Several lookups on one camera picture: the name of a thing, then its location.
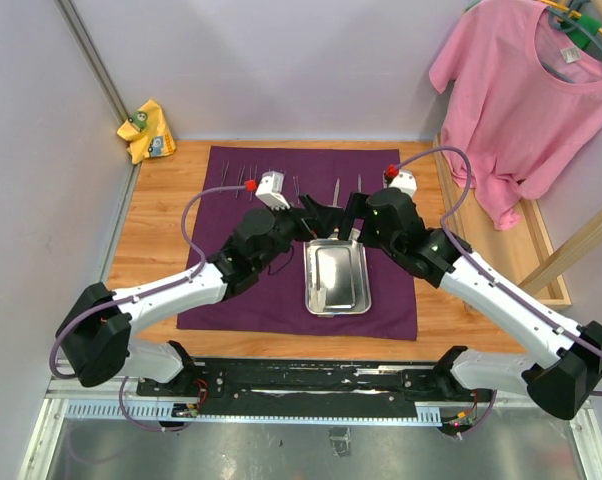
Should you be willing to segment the white gauze pad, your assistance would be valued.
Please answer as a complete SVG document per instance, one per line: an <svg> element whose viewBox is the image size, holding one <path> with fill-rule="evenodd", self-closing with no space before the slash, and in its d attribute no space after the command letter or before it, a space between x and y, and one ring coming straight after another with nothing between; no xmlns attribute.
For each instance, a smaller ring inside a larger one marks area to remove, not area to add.
<svg viewBox="0 0 602 480"><path fill-rule="evenodd" d="M313 289L310 295L310 306L314 311L323 311L327 305L328 290L325 287Z"/></svg>

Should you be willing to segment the steel instrument tray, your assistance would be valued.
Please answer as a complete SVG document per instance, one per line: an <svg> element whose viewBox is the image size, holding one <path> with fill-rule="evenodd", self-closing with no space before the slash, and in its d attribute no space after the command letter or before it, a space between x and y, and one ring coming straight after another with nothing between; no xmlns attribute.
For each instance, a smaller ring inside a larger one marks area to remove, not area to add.
<svg viewBox="0 0 602 480"><path fill-rule="evenodd" d="M354 238L341 241L335 235L304 244L305 306L318 317L362 315L372 306L365 248ZM313 289L325 287L323 311L310 306Z"/></svg>

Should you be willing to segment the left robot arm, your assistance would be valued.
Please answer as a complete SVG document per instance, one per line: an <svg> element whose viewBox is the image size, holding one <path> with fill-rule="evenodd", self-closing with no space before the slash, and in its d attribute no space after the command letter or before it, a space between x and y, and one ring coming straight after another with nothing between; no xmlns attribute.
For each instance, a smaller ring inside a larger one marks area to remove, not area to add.
<svg viewBox="0 0 602 480"><path fill-rule="evenodd" d="M281 201L248 211L221 249L194 267L145 285L109 290L87 287L57 331L61 348L85 388L112 378L136 376L162 384L171 394L195 383L193 362L177 342L140 341L136 334L173 315L234 298L296 242L327 238L343 211L308 195L293 208Z"/></svg>

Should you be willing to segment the purple surgical wrap cloth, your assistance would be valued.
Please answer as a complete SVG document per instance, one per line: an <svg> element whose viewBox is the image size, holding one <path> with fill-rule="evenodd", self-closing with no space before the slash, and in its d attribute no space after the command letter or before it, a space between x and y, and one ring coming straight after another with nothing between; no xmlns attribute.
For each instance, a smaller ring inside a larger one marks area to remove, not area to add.
<svg viewBox="0 0 602 480"><path fill-rule="evenodd" d="M324 205L332 204L340 178L339 206L357 191L362 176L364 193L382 186L382 172L398 162L397 150L268 149L214 146L210 150L204 187L220 186L221 170L230 161L226 185L237 183L242 165L244 179L251 165L258 175L269 169L284 173L286 199L296 202L293 176L300 180L301 194ZM392 340L417 337L417 306L414 280L383 252L366 252L372 306L362 315L318 317L305 306L304 248L294 246L279 256L270 273L262 273L256 285L228 301L189 310L179 315L181 329L251 331L316 336L363 336Z"/></svg>

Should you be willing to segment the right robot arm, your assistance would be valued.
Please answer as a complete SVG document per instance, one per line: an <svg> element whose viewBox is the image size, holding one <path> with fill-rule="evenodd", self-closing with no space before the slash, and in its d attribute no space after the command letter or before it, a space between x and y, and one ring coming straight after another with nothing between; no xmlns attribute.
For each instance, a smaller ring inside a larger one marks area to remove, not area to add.
<svg viewBox="0 0 602 480"><path fill-rule="evenodd" d="M453 347L434 375L455 400L471 389L528 396L546 413L573 419L602 379L602 324L582 325L551 310L494 270L445 225L426 227L412 197L396 187L351 194L339 235L361 221L359 242L482 313L521 345L522 355Z"/></svg>

